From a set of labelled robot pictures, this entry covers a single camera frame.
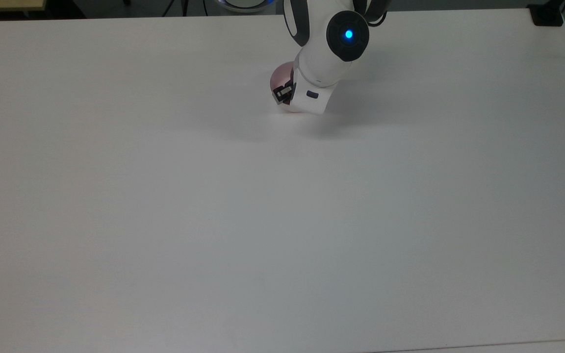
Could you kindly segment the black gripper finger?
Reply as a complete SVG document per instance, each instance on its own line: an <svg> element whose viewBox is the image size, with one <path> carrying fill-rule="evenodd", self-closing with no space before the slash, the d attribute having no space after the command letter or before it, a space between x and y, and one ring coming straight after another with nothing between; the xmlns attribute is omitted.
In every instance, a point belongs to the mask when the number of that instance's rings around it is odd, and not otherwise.
<svg viewBox="0 0 565 353"><path fill-rule="evenodd" d="M277 105L291 105L294 92L294 82L286 82L284 85L280 85L272 89L273 98Z"/></svg>

